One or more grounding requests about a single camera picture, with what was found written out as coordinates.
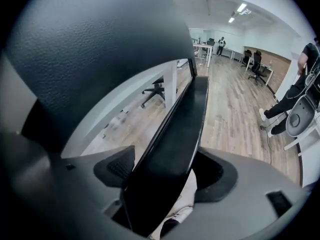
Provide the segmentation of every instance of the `wooden wall panel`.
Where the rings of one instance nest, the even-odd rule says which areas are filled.
[[[261,52],[261,63],[270,65],[270,61],[272,60],[271,68],[274,70],[273,75],[268,83],[269,87],[274,91],[277,92],[278,88],[280,87],[282,81],[284,80],[287,71],[289,69],[291,60],[279,56],[275,53],[257,49],[254,47],[244,47],[244,50],[250,50],[252,52],[252,56],[254,56],[254,52],[259,50]]]

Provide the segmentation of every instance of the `wooden floor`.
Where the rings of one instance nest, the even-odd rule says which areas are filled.
[[[239,62],[226,57],[212,56],[210,67],[197,63],[200,76],[209,76],[209,94],[204,128],[200,145],[251,157],[271,163],[293,182],[300,182],[298,151],[293,147],[284,151],[284,146],[293,138],[287,133],[273,136],[267,142],[267,134],[260,130],[263,122],[259,108],[269,109],[276,104],[269,89],[248,80],[245,68]],[[190,81],[189,66],[177,71],[178,95]],[[128,113],[121,112],[97,135],[82,155],[89,155],[121,146],[134,145],[137,162],[165,117],[165,103],[154,96],[145,108],[140,105],[147,94],[139,94],[127,107]],[[267,126],[276,119],[265,122]]]

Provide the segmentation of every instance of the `black chair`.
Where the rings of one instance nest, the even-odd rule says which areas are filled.
[[[260,71],[260,67],[261,67],[261,52],[259,50],[257,50],[254,54],[253,54],[253,58],[254,58],[254,64],[253,66],[250,68],[250,70],[252,71],[252,73],[254,73],[254,75],[250,75],[248,77],[248,79],[252,78],[255,81],[255,85],[258,85],[258,80],[261,80],[261,77],[266,78],[267,75],[263,72]]]
[[[243,60],[242,60],[242,64],[243,64],[243,65],[241,65],[241,67],[247,67],[248,62],[250,61],[251,56],[252,56],[252,52],[251,52],[250,50],[245,50],[245,51],[244,51],[244,58],[243,58]]]
[[[165,99],[165,95],[163,92],[165,91],[165,88],[161,87],[161,84],[164,82],[164,77],[160,77],[158,80],[154,81],[152,84],[154,85],[154,88],[148,88],[145,89],[142,94],[145,94],[145,92],[151,92],[149,96],[145,99],[145,101],[141,104],[141,108],[145,108],[145,104],[156,94],[159,94],[163,100]]]

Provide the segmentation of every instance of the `person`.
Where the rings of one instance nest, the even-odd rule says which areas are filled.
[[[224,49],[224,47],[226,46],[226,41],[224,40],[225,38],[222,37],[221,39],[219,39],[218,41],[218,50],[216,52],[216,55],[218,55],[218,53],[220,52],[220,54],[218,56],[221,56],[222,50]]]
[[[290,87],[286,92],[283,99],[279,101],[275,106],[269,110],[259,109],[259,114],[262,121],[273,118],[281,113],[291,110],[296,104],[297,100],[304,94],[305,81],[310,70],[317,64],[320,63],[319,58],[319,40],[316,37],[314,39],[315,44],[307,44],[299,59],[298,59],[298,75],[300,76],[297,82]],[[273,135],[278,135],[286,130],[287,118],[282,120],[278,125],[274,126],[268,133],[268,137],[271,138]]]

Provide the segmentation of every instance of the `fluorescent light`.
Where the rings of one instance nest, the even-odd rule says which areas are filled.
[[[238,8],[238,10],[236,10],[237,12],[239,12],[239,13],[241,13],[242,12],[242,10],[244,9],[244,8],[246,8],[246,4],[245,3],[243,3],[243,4],[241,4],[240,5],[240,7]]]

